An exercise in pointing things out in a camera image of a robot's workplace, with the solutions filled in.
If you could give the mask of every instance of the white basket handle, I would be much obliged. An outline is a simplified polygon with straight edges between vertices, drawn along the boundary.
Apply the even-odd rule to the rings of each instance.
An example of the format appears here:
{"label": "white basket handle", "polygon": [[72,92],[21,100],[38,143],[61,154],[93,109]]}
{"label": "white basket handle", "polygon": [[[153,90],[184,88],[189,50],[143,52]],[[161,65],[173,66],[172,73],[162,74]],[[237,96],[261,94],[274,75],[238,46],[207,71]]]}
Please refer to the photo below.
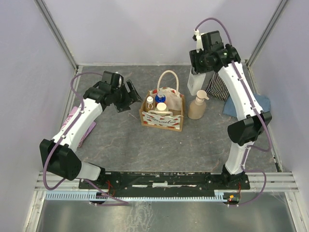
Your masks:
{"label": "white basket handle", "polygon": [[149,113],[151,113],[151,114],[169,114],[169,116],[173,116],[173,112],[171,112],[171,111],[156,111],[156,110],[150,110],[150,111],[148,111]]}
{"label": "white basket handle", "polygon": [[175,78],[176,78],[176,93],[175,93],[175,94],[178,96],[178,95],[179,95],[179,92],[178,92],[178,89],[179,89],[179,80],[178,80],[177,74],[176,74],[174,71],[172,71],[172,70],[166,70],[166,71],[164,71],[164,72],[161,74],[161,76],[160,76],[160,78],[159,78],[159,80],[158,80],[158,86],[156,87],[156,90],[159,91],[160,83],[161,83],[162,77],[163,77],[165,74],[167,74],[167,73],[173,74],[173,75],[175,76]]}

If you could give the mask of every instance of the blue cloth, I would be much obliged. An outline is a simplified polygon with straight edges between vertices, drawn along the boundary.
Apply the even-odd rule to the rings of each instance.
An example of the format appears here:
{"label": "blue cloth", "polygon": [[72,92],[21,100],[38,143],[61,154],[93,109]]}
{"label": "blue cloth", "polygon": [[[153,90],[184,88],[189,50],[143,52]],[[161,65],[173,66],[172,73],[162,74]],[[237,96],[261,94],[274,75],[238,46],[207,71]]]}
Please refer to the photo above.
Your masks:
{"label": "blue cloth", "polygon": [[[255,99],[257,100],[257,102],[260,104],[260,106],[263,108],[264,112],[270,111],[270,100],[268,99],[268,97],[260,96],[256,93],[254,93],[253,95]],[[223,108],[223,114],[230,115],[232,117],[237,117],[236,109],[235,109],[231,96],[229,96],[225,102],[225,105]]]}

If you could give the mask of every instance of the pink fabric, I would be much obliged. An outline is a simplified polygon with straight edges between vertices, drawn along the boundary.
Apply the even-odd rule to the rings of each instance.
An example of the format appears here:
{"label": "pink fabric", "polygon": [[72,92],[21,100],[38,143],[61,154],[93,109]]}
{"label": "pink fabric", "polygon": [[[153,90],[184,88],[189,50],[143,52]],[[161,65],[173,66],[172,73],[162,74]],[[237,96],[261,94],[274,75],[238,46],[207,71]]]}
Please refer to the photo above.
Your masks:
{"label": "pink fabric", "polygon": [[[67,123],[71,120],[71,118],[73,117],[73,115],[75,114],[75,112],[77,111],[78,107],[73,107],[73,109],[71,110],[71,112],[69,113],[67,119],[65,120],[65,122],[63,123],[61,130],[67,125]],[[83,141],[85,140],[85,138],[88,136],[88,134],[92,131],[92,129],[96,126],[96,122],[91,123],[90,127],[88,128],[88,130],[86,131],[86,133],[82,136],[78,147],[81,147],[83,144]]]}

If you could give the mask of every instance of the gray floor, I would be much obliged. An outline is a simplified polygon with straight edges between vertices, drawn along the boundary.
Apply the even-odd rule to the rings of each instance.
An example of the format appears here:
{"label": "gray floor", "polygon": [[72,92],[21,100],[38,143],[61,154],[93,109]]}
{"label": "gray floor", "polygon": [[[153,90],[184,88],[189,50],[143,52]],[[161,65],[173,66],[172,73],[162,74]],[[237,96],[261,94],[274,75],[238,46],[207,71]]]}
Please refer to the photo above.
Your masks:
{"label": "gray floor", "polygon": [[[244,202],[254,197],[243,193]],[[94,207],[45,200],[37,232],[295,232],[284,193],[263,193],[246,206],[208,202],[130,202]]]}
{"label": "gray floor", "polygon": [[[189,66],[89,66],[83,72],[104,70],[119,72],[131,79],[142,98],[147,90],[156,88],[161,73],[173,70],[180,79],[179,91],[185,95],[186,108],[194,99],[187,89]],[[206,77],[208,84],[211,74]],[[96,75],[81,77],[78,92],[84,93],[100,78]],[[162,86],[175,87],[172,75],[166,75]],[[227,126],[236,121],[222,114],[224,102],[210,96],[207,109],[200,120],[184,119],[183,131],[168,131],[144,127],[140,123],[139,108],[135,103],[130,111],[117,113],[113,106],[96,119],[97,125],[84,141],[77,155],[83,161],[102,166],[109,171],[186,171],[220,172],[230,150]],[[265,134],[256,145],[267,147]],[[247,168],[261,168],[275,172],[271,153],[251,150]]]}

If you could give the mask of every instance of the white wall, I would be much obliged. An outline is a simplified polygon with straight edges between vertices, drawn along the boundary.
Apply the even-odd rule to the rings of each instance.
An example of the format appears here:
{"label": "white wall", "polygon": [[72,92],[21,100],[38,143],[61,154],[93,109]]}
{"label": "white wall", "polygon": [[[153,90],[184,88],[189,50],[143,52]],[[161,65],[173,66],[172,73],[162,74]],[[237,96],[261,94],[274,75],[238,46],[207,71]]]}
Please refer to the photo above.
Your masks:
{"label": "white wall", "polygon": [[253,65],[260,93],[271,101],[270,123],[287,171],[309,209],[308,0],[290,1]]}
{"label": "white wall", "polygon": [[[78,64],[188,64],[194,28],[206,17],[222,20],[248,59],[280,0],[45,2]],[[201,27],[217,29],[216,22]]]}
{"label": "white wall", "polygon": [[33,0],[0,1],[0,231],[19,232],[73,68]]}

